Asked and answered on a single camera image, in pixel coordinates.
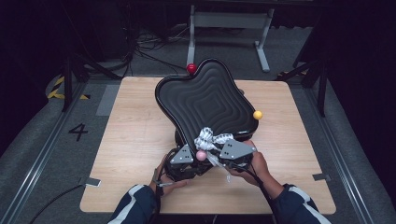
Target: wooden board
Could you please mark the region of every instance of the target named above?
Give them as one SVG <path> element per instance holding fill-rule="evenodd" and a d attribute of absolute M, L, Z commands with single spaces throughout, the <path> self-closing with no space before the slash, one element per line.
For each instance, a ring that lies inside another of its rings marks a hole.
<path fill-rule="evenodd" d="M 84 212 L 113 212 L 134 184 L 148 184 L 162 157 L 175 147 L 175 127 L 157 106 L 154 90 L 159 77 L 126 77 L 109 117 L 91 177 L 99 188 L 86 188 Z M 272 175 L 307 192 L 322 214 L 335 212 L 332 195 L 321 174 L 300 114 L 284 82 L 236 80 L 256 110 L 263 113 L 252 141 L 267 159 Z M 259 188 L 212 168 L 203 176 L 163 197 L 163 214 L 269 214 Z"/>

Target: red ball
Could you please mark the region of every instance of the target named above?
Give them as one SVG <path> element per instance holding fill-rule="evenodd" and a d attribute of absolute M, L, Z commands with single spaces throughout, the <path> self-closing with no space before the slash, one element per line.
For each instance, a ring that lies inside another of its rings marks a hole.
<path fill-rule="evenodd" d="M 190 75 L 193 75 L 197 71 L 197 65 L 194 63 L 189 63 L 187 65 L 187 72 L 189 72 Z"/>

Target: wavy black tray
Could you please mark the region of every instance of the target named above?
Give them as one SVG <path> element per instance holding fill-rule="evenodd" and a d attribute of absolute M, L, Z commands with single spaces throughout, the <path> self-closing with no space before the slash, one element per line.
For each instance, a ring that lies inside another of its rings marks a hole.
<path fill-rule="evenodd" d="M 253 106 L 217 59 L 204 60 L 192 76 L 165 77 L 155 96 L 176 126 L 182 145 L 189 144 L 193 152 L 197 151 L 194 139 L 204 127 L 211 128 L 214 135 L 232 133 L 236 140 L 246 140 L 259 125 L 253 118 Z"/>

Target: metal bracket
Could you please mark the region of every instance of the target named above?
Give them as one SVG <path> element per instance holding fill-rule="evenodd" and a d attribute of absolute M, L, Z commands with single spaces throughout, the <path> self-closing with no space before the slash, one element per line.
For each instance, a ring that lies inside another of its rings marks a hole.
<path fill-rule="evenodd" d="M 332 179 L 330 178 L 329 175 L 325 175 L 325 174 L 317 174 L 317 175 L 312 175 L 315 179 L 315 181 L 318 180 L 326 180 L 326 181 L 331 181 Z"/>
<path fill-rule="evenodd" d="M 181 163 L 192 163 L 194 158 L 191 155 L 191 150 L 189 145 L 184 145 L 178 153 L 170 161 L 171 164 L 181 164 Z"/>
<path fill-rule="evenodd" d="M 219 155 L 225 160 L 236 160 L 256 151 L 255 147 L 251 147 L 245 143 L 229 139 L 225 142 L 223 149 Z"/>
<path fill-rule="evenodd" d="M 92 187 L 99 187 L 100 183 L 101 183 L 100 179 L 95 179 L 90 177 L 87 178 L 82 177 L 78 181 L 79 185 L 92 186 Z"/>

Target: robotic hand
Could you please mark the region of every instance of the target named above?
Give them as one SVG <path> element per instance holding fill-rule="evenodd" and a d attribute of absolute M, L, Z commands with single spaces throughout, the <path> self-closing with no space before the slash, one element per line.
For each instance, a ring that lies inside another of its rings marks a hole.
<path fill-rule="evenodd" d="M 234 139 L 227 140 L 219 147 L 220 150 L 212 149 L 210 153 L 216 157 L 219 164 L 238 172 L 242 172 L 249 167 L 253 158 L 252 153 L 256 151 L 255 147 Z M 174 181 L 179 181 L 202 175 L 213 167 L 213 164 L 209 159 L 198 160 L 189 145 L 185 145 L 179 150 L 171 150 L 168 161 L 165 162 L 164 166 L 167 175 Z"/>

